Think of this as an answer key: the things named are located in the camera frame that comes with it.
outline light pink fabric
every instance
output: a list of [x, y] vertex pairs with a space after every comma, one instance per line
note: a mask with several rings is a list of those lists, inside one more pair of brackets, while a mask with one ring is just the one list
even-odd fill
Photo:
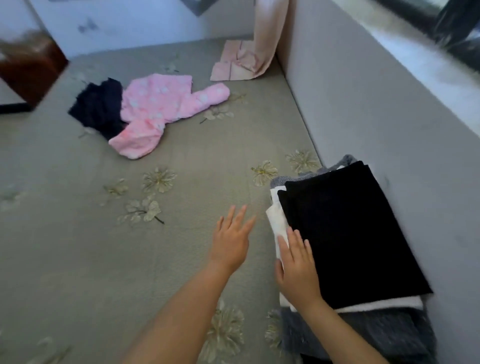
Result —
[[265, 73], [282, 35], [288, 0], [257, 0], [252, 40], [227, 40], [211, 81], [251, 80]]
[[224, 84], [192, 94], [192, 76], [153, 74], [133, 80], [123, 91], [120, 116], [127, 127], [108, 143], [121, 155], [137, 159], [155, 149], [165, 124], [189, 118], [228, 99]]

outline left hand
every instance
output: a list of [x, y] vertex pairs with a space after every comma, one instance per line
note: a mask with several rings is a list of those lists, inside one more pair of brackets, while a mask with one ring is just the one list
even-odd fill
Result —
[[249, 246], [248, 235], [255, 225], [253, 216], [242, 224], [247, 206], [244, 205], [235, 214], [235, 206], [231, 206], [226, 218], [223, 216], [216, 223], [213, 233], [213, 244], [209, 254], [209, 264], [224, 269], [230, 276], [245, 261]]

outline navy blue cloth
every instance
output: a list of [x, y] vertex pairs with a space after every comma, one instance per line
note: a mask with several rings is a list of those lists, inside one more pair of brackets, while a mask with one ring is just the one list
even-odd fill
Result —
[[109, 78], [102, 84], [88, 84], [68, 113], [110, 140], [127, 126], [120, 118], [123, 88], [119, 81]]
[[368, 166], [356, 162], [285, 187], [283, 211], [309, 239], [332, 308], [432, 293]]

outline gray cloth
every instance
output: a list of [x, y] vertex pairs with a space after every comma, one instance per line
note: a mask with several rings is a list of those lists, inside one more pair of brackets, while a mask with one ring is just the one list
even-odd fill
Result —
[[340, 159], [340, 161], [337, 164], [331, 166], [330, 168], [321, 167], [319, 170], [317, 170], [317, 172], [300, 173], [298, 177], [289, 177], [289, 176], [275, 177], [270, 182], [270, 188], [285, 186], [285, 182], [288, 182], [288, 181], [295, 182], [295, 181], [307, 180], [309, 178], [318, 176], [320, 174], [337, 170], [339, 167], [349, 166], [350, 164], [355, 163], [356, 161], [357, 160], [355, 159], [355, 157], [351, 156], [350, 154], [347, 154], [342, 159]]
[[[391, 308], [340, 316], [386, 358], [400, 363], [436, 363], [435, 336], [422, 310]], [[280, 317], [284, 350], [329, 360], [327, 352], [298, 312], [282, 308]]]

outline pink polka dot clothing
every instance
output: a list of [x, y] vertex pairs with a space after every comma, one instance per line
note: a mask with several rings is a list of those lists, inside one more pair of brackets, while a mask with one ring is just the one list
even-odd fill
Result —
[[121, 155], [137, 159], [155, 149], [165, 124], [189, 118], [228, 99], [224, 84], [192, 94], [192, 76], [152, 74], [133, 80], [122, 97], [120, 116], [129, 123], [108, 143]]

